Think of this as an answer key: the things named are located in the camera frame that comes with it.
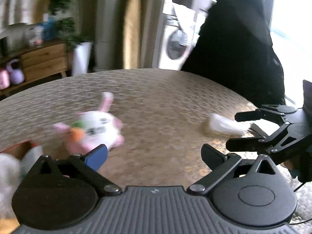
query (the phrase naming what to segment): window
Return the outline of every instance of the window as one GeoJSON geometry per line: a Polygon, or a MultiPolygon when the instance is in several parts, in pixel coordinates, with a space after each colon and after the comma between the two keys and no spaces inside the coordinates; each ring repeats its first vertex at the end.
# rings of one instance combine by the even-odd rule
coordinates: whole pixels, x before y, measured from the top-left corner
{"type": "Polygon", "coordinates": [[[312,81],[312,0],[274,0],[273,49],[284,69],[285,94],[303,104],[302,80],[312,81]]]}

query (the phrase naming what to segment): shelf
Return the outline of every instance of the shelf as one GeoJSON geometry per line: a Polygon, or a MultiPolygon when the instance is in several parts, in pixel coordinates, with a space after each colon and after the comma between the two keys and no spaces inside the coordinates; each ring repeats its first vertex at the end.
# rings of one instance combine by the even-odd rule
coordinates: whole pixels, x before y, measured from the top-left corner
{"type": "Polygon", "coordinates": [[[1,67],[5,67],[6,63],[9,60],[12,60],[14,58],[18,58],[18,57],[20,57],[23,54],[26,54],[26,53],[29,53],[29,52],[32,52],[32,51],[35,51],[35,50],[39,50],[39,49],[42,49],[42,48],[46,48],[46,47],[49,47],[49,46],[54,46],[54,45],[57,45],[57,44],[61,44],[61,43],[64,43],[64,42],[59,40],[59,39],[49,40],[49,41],[43,42],[41,47],[23,48],[23,49],[20,49],[18,51],[12,52],[8,56],[0,58],[0,68],[1,67]]]}
{"type": "Polygon", "coordinates": [[[52,72],[50,74],[45,74],[44,76],[40,76],[38,78],[29,80],[27,82],[23,82],[23,83],[20,83],[20,84],[17,84],[17,85],[12,85],[12,86],[4,89],[4,90],[1,90],[0,91],[0,96],[5,95],[6,97],[9,97],[10,96],[10,92],[13,91],[13,90],[16,90],[16,89],[18,89],[18,88],[20,88],[20,87],[22,87],[22,86],[24,86],[26,84],[33,83],[33,82],[35,82],[37,80],[40,80],[40,79],[43,79],[45,77],[52,76],[52,75],[55,75],[55,74],[59,74],[59,73],[62,74],[62,78],[66,77],[66,70],[65,69],[62,69],[62,70],[59,70],[59,71],[54,71],[54,72],[52,72]]]}

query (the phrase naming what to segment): washing machine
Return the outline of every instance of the washing machine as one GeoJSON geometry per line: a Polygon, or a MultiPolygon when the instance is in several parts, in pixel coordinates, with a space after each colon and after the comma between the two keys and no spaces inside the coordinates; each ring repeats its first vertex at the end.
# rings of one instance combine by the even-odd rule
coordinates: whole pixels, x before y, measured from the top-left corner
{"type": "MultiPolygon", "coordinates": [[[[194,17],[194,11],[188,15],[189,18],[194,17]]],[[[159,68],[180,70],[185,60],[193,49],[192,40],[195,30],[195,22],[187,24],[189,29],[185,30],[177,16],[167,15],[167,21],[163,33],[163,43],[161,46],[159,68]]]]}

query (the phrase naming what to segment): potted plant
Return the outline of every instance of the potted plant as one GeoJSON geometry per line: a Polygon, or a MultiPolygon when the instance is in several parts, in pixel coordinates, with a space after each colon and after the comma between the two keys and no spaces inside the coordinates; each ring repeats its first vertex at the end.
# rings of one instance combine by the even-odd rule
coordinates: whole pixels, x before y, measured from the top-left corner
{"type": "MultiPolygon", "coordinates": [[[[58,11],[66,12],[71,0],[50,0],[49,11],[56,15],[58,11]]],[[[58,37],[67,45],[67,52],[72,58],[72,75],[80,75],[88,72],[92,42],[79,34],[75,27],[74,18],[62,18],[56,21],[55,29],[58,37]]]]}

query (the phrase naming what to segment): pink bunny plush toy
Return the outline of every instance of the pink bunny plush toy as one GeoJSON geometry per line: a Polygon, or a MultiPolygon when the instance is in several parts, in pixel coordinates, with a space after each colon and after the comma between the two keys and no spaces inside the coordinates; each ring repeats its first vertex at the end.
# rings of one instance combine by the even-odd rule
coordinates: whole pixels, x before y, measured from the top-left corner
{"type": "Polygon", "coordinates": [[[98,111],[79,113],[79,120],[71,126],[54,125],[54,131],[64,137],[69,153],[86,154],[101,144],[110,150],[124,143],[121,120],[108,112],[112,102],[113,94],[104,92],[98,111]]]}

